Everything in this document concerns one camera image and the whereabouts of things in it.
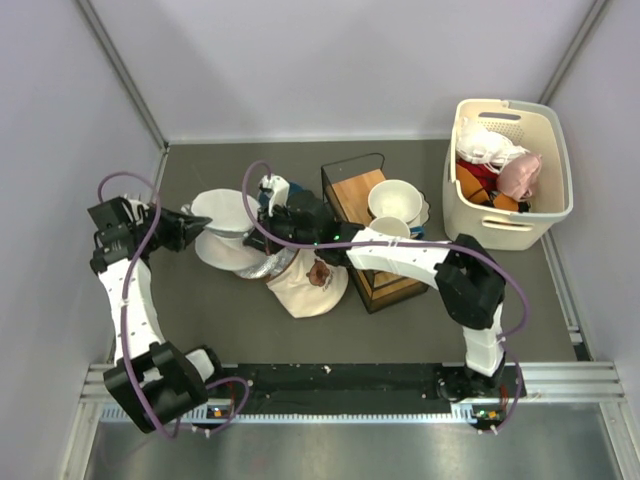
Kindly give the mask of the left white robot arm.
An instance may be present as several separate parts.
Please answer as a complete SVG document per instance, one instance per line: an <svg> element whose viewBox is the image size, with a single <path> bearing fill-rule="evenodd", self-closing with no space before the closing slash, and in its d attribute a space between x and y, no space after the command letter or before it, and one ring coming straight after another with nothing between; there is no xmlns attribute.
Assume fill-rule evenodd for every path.
<svg viewBox="0 0 640 480"><path fill-rule="evenodd" d="M227 374L211 348L183 353L164 338L151 289L151 253L185 250L211 220L124 197L88 213L97 228L90 267L108 295L117 344L104 385L133 423L150 433L226 387Z"/></svg>

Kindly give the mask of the white mesh laundry bag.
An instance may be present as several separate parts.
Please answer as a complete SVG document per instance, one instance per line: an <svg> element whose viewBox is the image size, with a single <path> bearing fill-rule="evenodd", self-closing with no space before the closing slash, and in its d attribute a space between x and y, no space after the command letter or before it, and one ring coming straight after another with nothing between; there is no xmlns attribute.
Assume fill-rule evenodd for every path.
<svg viewBox="0 0 640 480"><path fill-rule="evenodd" d="M265 279L282 273L296 256L296 250L284 248L267 255L244 244L254 225L246 214L240 191L201 192L191 203L183 205L181 211L210 219L195 240L195 252L201 261L219 270L244 279Z"/></svg>

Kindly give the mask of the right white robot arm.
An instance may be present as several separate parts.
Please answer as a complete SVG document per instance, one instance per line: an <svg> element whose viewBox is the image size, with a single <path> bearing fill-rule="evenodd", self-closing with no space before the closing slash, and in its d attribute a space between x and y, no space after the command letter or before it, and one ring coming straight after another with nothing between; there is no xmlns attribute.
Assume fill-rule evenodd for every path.
<svg viewBox="0 0 640 480"><path fill-rule="evenodd" d="M456 402L487 396L502 385L506 274L474 237L426 242L379 233L336 219L310 191L289 189L281 176L262 177L259 190L267 202L250 216L254 229L246 245L266 254L284 248L310 252L332 266L390 273L437 290L466 346L461 373L438 380L442 397Z"/></svg>

